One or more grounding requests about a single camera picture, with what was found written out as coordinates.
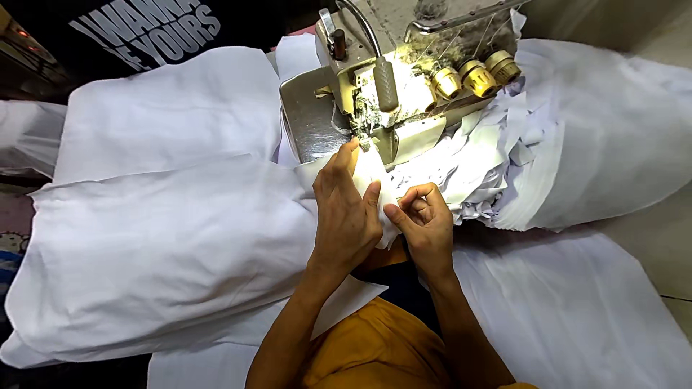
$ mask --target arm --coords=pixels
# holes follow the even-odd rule
[[[313,189],[318,223],[315,248],[300,283],[264,337],[245,387],[294,387],[317,315],[327,298],[382,238],[378,181],[363,198],[353,184],[358,141],[344,144],[320,171]]]
[[[514,377],[483,334],[452,265],[453,218],[434,183],[410,188],[385,213],[406,236],[413,261],[430,287],[445,353],[458,384],[492,388]]]

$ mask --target fingernail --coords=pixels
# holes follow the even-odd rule
[[[385,204],[385,206],[383,208],[385,211],[385,215],[387,215],[387,217],[392,217],[397,213],[398,206],[396,204],[389,203],[389,204]]]

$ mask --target overlock sewing machine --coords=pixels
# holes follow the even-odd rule
[[[284,82],[283,126],[301,163],[351,137],[387,169],[520,76],[513,7],[528,0],[337,0],[320,11],[322,68]]]

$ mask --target person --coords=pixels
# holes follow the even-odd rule
[[[361,198],[352,179],[358,150],[357,139],[342,145],[314,182],[315,247],[246,388],[534,388],[515,383],[466,302],[452,265],[453,218],[434,183],[385,205],[406,244],[373,250],[381,184]],[[322,305],[350,273],[390,288],[311,342]]]
[[[286,32],[280,0],[3,0],[2,6],[80,82],[180,64],[222,46],[268,51]]]

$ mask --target yellow thread tension knob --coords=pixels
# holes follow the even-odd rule
[[[486,98],[500,90],[500,85],[479,60],[467,61],[462,65],[459,74],[462,75],[464,88],[478,97]]]
[[[444,68],[432,77],[432,85],[447,100],[454,100],[462,92],[459,74],[452,68]]]
[[[496,51],[488,57],[485,60],[485,67],[502,86],[511,84],[521,75],[521,69],[514,61],[514,57],[504,50]]]

